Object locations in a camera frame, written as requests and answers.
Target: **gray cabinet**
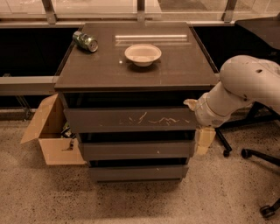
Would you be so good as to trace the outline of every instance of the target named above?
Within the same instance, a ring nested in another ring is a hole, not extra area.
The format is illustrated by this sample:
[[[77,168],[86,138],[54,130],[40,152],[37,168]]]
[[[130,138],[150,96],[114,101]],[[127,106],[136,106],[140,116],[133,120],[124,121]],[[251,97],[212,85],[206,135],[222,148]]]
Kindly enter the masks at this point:
[[[92,23],[82,31],[97,38],[98,51],[74,46],[55,88],[90,177],[184,178],[198,124],[183,101],[217,83],[187,24]],[[159,47],[162,57],[138,67],[124,51],[143,42]]]

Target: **dark countertop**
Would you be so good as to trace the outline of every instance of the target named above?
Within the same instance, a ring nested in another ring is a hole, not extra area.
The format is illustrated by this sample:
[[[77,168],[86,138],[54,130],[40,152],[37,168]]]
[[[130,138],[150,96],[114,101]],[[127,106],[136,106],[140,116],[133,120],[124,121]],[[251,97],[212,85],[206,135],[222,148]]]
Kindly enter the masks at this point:
[[[208,90],[218,82],[187,23],[102,22],[85,24],[82,32],[93,35],[99,48],[90,53],[73,47],[57,91]],[[160,48],[161,58],[135,66],[124,51],[139,43]]]
[[[280,16],[237,20],[235,25],[254,33],[269,46],[280,50]]]

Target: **aluminum can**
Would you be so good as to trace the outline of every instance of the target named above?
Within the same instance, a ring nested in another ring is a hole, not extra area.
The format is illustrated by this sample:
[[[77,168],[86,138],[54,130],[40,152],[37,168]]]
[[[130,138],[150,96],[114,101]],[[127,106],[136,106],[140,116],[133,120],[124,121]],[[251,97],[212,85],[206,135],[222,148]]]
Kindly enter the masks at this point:
[[[97,40],[94,37],[88,36],[86,33],[83,33],[81,31],[76,31],[73,34],[73,41],[77,46],[80,46],[81,48],[90,51],[91,53],[96,52],[98,49]]]

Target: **cabinet top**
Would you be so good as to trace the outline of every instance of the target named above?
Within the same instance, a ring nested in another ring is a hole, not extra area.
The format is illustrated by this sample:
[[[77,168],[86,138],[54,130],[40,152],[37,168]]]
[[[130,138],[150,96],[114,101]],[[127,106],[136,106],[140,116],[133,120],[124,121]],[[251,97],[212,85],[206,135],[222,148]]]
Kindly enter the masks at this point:
[[[94,36],[98,50],[72,45],[57,91],[208,90],[218,82],[187,23],[102,22],[85,24],[81,31]],[[128,47],[142,43],[162,52],[147,67],[124,55]]]

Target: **drawer front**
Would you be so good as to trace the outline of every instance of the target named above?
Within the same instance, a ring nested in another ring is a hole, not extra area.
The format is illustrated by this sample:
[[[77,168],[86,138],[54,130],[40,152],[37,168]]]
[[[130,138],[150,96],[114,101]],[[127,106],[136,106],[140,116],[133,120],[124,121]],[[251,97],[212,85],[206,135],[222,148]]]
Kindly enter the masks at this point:
[[[133,158],[189,158],[194,141],[185,143],[82,143],[83,158],[89,160]]]
[[[66,108],[73,133],[195,130],[195,114],[188,108]]]
[[[187,165],[134,166],[90,168],[93,181],[164,180],[183,179],[188,171]]]

